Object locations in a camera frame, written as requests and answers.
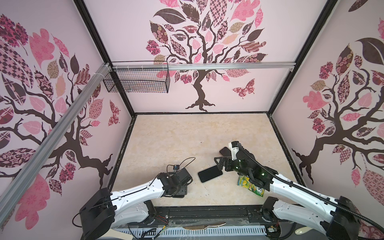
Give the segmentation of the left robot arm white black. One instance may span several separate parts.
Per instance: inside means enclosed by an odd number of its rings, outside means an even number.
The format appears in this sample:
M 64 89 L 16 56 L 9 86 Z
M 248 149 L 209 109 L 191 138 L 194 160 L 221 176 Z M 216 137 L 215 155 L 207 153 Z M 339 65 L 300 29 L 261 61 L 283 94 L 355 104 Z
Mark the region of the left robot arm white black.
M 82 240 L 96 240 L 110 229 L 131 223 L 151 223 L 157 212 L 153 199 L 184 198 L 193 182 L 187 169 L 159 173 L 153 180 L 134 188 L 110 192 L 98 190 L 79 210 Z

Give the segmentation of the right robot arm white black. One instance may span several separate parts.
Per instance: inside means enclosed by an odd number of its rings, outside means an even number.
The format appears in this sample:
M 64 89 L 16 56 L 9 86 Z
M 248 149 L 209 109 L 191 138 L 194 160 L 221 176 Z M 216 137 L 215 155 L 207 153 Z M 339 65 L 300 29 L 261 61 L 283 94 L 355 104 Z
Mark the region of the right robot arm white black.
M 256 187 L 294 202 L 291 205 L 268 197 L 260 210 L 263 220 L 298 223 L 324 234 L 329 240 L 358 239 L 361 221 L 349 199 L 325 196 L 289 180 L 278 171 L 257 162 L 255 156 L 238 141 L 229 143 L 220 154 L 214 159 L 219 170 L 234 171 L 248 177 Z

